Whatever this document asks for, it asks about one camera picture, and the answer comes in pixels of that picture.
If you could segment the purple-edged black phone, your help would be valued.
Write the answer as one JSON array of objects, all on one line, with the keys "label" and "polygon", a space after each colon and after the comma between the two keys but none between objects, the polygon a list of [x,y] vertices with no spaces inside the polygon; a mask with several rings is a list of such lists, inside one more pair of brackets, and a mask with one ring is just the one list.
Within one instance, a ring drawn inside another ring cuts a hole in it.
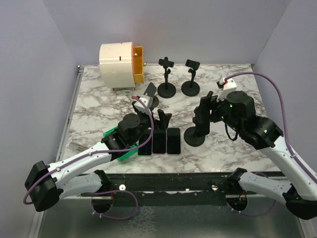
[{"label": "purple-edged black phone", "polygon": [[179,155],[181,153],[181,137],[179,128],[167,129],[166,151],[169,155]]}]

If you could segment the brown round phone stand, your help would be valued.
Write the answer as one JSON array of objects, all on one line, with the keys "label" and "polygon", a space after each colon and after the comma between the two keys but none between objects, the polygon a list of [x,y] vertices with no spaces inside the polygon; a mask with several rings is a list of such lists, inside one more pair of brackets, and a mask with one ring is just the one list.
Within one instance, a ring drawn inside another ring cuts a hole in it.
[{"label": "brown round phone stand", "polygon": [[147,86],[144,94],[146,96],[152,97],[153,101],[152,101],[152,105],[151,107],[154,109],[159,105],[159,99],[156,96],[156,92],[157,92],[157,88],[153,83],[149,83],[149,85]]}]

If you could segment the black phone with silver edge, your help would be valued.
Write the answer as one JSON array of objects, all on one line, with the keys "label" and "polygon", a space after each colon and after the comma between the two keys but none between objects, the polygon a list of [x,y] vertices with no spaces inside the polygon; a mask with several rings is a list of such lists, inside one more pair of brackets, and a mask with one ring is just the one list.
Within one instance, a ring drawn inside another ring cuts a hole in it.
[{"label": "black phone with silver edge", "polygon": [[166,132],[165,130],[155,129],[153,134],[152,152],[154,154],[166,153]]}]

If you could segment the black round-base front stand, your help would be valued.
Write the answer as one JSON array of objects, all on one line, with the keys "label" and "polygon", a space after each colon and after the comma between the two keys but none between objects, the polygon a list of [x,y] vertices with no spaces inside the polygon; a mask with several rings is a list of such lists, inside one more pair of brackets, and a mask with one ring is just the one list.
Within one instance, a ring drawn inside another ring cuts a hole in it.
[{"label": "black round-base front stand", "polygon": [[172,98],[176,94],[176,88],[168,82],[168,77],[171,73],[170,68],[174,67],[174,62],[170,61],[168,57],[164,57],[164,59],[159,59],[159,65],[164,68],[164,83],[159,85],[157,92],[162,98]]}]

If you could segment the tall black phone stand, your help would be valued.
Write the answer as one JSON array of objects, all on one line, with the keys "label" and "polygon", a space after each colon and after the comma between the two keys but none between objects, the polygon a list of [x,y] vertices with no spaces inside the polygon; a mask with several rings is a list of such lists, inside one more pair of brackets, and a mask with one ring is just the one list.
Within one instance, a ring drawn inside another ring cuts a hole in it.
[{"label": "tall black phone stand", "polygon": [[191,74],[191,80],[182,84],[181,91],[186,96],[194,97],[200,92],[199,84],[194,81],[196,71],[199,69],[200,63],[198,61],[187,59],[185,65],[189,67],[188,72]]}]

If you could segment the silver-edged phone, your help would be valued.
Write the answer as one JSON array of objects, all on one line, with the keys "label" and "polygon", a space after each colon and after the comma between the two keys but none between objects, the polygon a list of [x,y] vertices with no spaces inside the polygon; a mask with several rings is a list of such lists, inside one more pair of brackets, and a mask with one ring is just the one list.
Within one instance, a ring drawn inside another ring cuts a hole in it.
[{"label": "silver-edged phone", "polygon": [[[148,129],[140,138],[139,144],[144,143],[149,135],[151,133],[151,130]],[[152,154],[152,139],[150,139],[143,147],[138,149],[138,155],[139,156],[150,156]]]}]

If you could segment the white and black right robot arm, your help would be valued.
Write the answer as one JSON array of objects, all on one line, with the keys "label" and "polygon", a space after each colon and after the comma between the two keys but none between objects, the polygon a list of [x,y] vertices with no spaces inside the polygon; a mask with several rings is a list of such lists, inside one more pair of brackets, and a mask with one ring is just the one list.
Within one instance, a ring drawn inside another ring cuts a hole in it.
[{"label": "white and black right robot arm", "polygon": [[258,176],[237,168],[228,178],[231,193],[251,191],[272,198],[296,217],[310,220],[317,216],[317,183],[295,161],[287,148],[285,135],[274,121],[256,114],[254,99],[243,91],[231,92],[218,101],[212,92],[202,97],[194,110],[195,135],[210,132],[210,123],[223,122],[246,143],[265,154],[288,178],[287,182]]}]

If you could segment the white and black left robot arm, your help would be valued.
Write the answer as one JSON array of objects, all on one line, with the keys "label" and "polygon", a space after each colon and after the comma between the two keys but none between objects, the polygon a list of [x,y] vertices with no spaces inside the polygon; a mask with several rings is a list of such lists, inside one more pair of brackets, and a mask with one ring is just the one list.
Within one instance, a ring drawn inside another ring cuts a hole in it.
[{"label": "white and black left robot arm", "polygon": [[104,172],[87,176],[81,174],[145,146],[146,143],[139,143],[139,139],[147,131],[153,134],[155,129],[166,129],[172,114],[158,110],[158,116],[159,119],[154,119],[152,114],[139,111],[127,114],[113,132],[84,152],[49,165],[43,161],[35,163],[24,183],[27,193],[23,203],[33,205],[37,212],[42,212],[68,196],[81,193],[107,194],[110,184]]}]

